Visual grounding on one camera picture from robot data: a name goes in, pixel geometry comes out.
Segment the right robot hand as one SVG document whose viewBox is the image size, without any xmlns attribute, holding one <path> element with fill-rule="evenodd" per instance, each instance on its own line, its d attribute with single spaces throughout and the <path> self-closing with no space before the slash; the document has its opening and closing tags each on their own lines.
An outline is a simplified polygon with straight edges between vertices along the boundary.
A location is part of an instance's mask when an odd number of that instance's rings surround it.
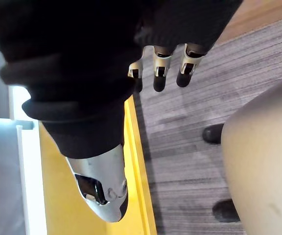
<svg viewBox="0 0 282 235">
<path fill-rule="evenodd" d="M 183 45 L 176 83 L 186 87 L 241 6 L 239 0 L 0 0 L 0 77 L 25 87 L 24 112 L 42 122 L 81 197 L 106 222 L 128 206 L 124 103 L 142 90 L 144 48 L 153 87 L 165 88 Z"/>
</svg>

